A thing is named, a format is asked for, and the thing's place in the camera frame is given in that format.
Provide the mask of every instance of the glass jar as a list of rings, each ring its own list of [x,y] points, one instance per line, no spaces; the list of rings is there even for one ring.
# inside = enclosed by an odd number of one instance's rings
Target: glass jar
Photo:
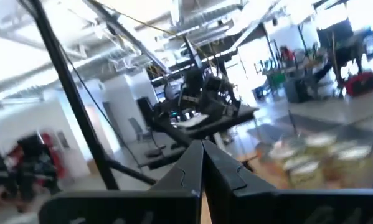
[[[337,181],[340,179],[340,175],[336,172],[334,166],[337,156],[340,152],[349,150],[350,148],[357,145],[356,141],[344,141],[338,142],[330,147],[328,155],[322,160],[322,171],[324,178],[328,181]]]
[[[367,188],[373,185],[371,146],[354,146],[340,151],[334,158],[334,171],[342,188]]]
[[[297,190],[321,189],[324,187],[324,177],[319,161],[310,161],[288,171],[290,185]]]
[[[331,146],[336,142],[337,137],[330,134],[318,134],[314,136],[308,136],[305,139],[307,156],[313,156],[318,159],[322,159],[328,154]]]
[[[282,168],[285,162],[291,159],[295,153],[296,151],[287,147],[274,147],[268,155],[278,167]]]

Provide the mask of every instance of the black metal bar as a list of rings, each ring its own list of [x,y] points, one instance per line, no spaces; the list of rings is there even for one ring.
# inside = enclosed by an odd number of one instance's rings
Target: black metal bar
[[[290,118],[291,125],[293,126],[294,134],[297,135],[297,127],[296,127],[296,123],[295,123],[295,121],[294,121],[294,118],[293,118],[293,115],[291,114],[290,109],[288,110],[288,117]]]
[[[303,41],[304,52],[306,52],[307,48],[306,48],[306,44],[305,44],[305,40],[303,36],[303,26],[304,26],[304,23],[301,23],[301,25],[297,25],[297,29],[298,29],[298,33],[300,34],[300,38]]]
[[[92,128],[85,107],[81,101],[80,95],[78,94],[77,87],[75,86],[72,75],[68,70],[65,58],[62,55],[59,41],[54,35],[41,2],[39,0],[23,0],[21,3],[35,19],[42,40],[48,50],[50,59],[54,64],[64,92],[66,93],[68,101],[73,109],[77,123],[81,128],[82,134],[84,135],[106,188],[109,190],[119,190],[113,173],[106,163],[106,153]]]
[[[271,42],[273,42],[273,44],[275,44],[275,48],[276,48],[276,53],[280,56],[280,51],[279,51],[279,47],[278,47],[278,44],[276,43],[276,40],[272,40]]]
[[[192,44],[189,42],[187,37],[184,35],[183,36],[186,49],[189,52],[189,56],[191,58],[191,61],[196,65],[197,68],[202,68],[203,63],[201,62],[201,59],[199,57],[199,54],[197,53],[196,49],[192,46]]]
[[[272,59],[274,61],[276,61],[275,54],[273,53],[273,50],[271,48],[271,41],[269,40],[269,35],[268,35],[267,29],[265,28],[265,26],[263,26],[263,31],[265,33],[265,38],[267,40],[268,48],[269,48],[269,51],[271,53]]]
[[[131,176],[131,177],[133,177],[137,180],[140,180],[140,181],[142,181],[146,184],[154,185],[157,182],[157,180],[154,180],[153,178],[150,178],[147,175],[143,175],[139,172],[136,172],[133,169],[130,169],[126,166],[121,165],[118,161],[115,161],[113,159],[107,159],[106,161],[112,169],[115,169],[115,170],[117,170],[117,171],[119,171],[123,174],[128,175],[128,176]]]
[[[238,51],[238,47],[236,48],[236,52],[237,52],[237,55],[238,55],[238,57],[239,57],[239,59],[240,59],[240,63],[242,64],[242,67],[243,67],[244,73],[247,74],[247,70],[246,70],[246,68],[244,67],[244,63],[243,63],[243,60],[242,60],[242,56],[240,55],[240,52]]]

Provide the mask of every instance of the white lid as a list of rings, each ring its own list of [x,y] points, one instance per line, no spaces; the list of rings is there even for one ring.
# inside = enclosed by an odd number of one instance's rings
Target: white lid
[[[301,156],[294,159],[289,159],[285,162],[285,165],[283,166],[283,170],[290,170],[293,167],[298,166],[298,164],[304,164],[306,162],[311,161],[312,158],[309,156]]]
[[[291,171],[291,173],[292,174],[306,174],[306,173],[313,172],[318,167],[319,167],[319,162],[313,161],[313,162],[309,162],[309,163],[307,163],[307,164],[305,164],[301,167],[293,169],[293,171]]]
[[[348,150],[341,151],[338,158],[342,160],[362,159],[371,152],[371,146],[354,146]]]
[[[272,159],[286,159],[294,155],[295,151],[288,148],[274,148],[269,152]]]
[[[337,137],[330,134],[317,134],[308,136],[305,139],[305,144],[308,146],[328,146],[336,142]]]
[[[357,145],[357,141],[345,141],[333,145],[330,149],[330,154],[334,154],[346,149],[350,149]]]

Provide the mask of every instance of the window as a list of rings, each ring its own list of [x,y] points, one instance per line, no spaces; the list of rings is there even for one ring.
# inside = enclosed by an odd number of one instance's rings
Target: window
[[[348,18],[353,31],[360,30],[370,25],[373,20],[371,4],[362,0],[351,0],[347,2]]]
[[[329,26],[347,19],[347,9],[344,4],[333,6],[330,9],[319,11],[316,15],[316,25],[319,29],[326,29]]]

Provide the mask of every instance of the office chair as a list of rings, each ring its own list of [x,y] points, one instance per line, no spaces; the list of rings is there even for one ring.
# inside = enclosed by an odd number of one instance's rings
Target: office chair
[[[128,121],[131,123],[131,126],[135,131],[136,140],[138,142],[151,140],[151,134],[143,132],[142,127],[139,125],[138,121],[135,118],[128,118]]]

